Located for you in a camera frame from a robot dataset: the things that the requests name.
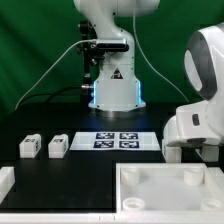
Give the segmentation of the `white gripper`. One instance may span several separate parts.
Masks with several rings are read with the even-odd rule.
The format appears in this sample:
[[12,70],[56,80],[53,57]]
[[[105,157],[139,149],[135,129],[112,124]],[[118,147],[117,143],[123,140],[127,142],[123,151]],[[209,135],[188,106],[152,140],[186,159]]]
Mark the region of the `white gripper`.
[[206,103],[180,106],[163,130],[162,144],[167,147],[218,146],[224,136],[217,133],[206,120]]

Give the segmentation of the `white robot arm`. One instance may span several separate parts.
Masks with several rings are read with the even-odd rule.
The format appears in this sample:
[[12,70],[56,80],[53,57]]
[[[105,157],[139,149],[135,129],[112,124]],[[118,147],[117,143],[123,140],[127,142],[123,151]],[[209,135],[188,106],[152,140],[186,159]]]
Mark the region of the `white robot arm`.
[[[109,114],[143,108],[140,82],[134,74],[135,40],[114,23],[115,17],[154,12],[160,0],[73,0],[93,26],[100,75],[94,83],[90,106]],[[180,106],[164,128],[165,146],[224,143],[224,23],[196,31],[184,55],[188,80],[203,98]]]

